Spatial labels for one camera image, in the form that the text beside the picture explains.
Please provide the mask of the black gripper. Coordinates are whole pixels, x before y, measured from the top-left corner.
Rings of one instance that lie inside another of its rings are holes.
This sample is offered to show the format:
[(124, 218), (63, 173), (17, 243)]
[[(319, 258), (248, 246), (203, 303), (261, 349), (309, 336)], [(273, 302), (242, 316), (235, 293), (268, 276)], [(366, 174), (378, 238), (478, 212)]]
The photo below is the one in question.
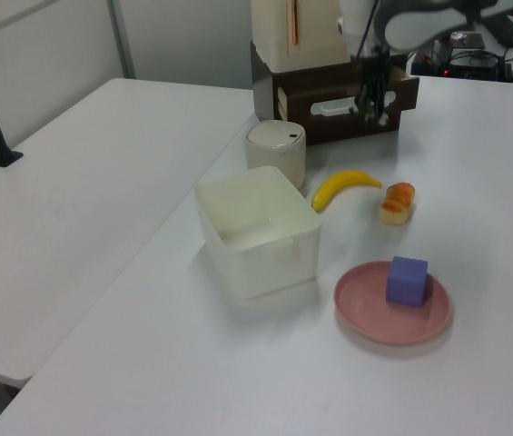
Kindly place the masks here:
[[(353, 53), (350, 60), (355, 80), (360, 85), (356, 96), (359, 114), (369, 119), (375, 115), (378, 125), (385, 126), (389, 121), (386, 88), (390, 80), (390, 47), (380, 44), (364, 46), (359, 54)], [(374, 87), (374, 103), (370, 87)]]

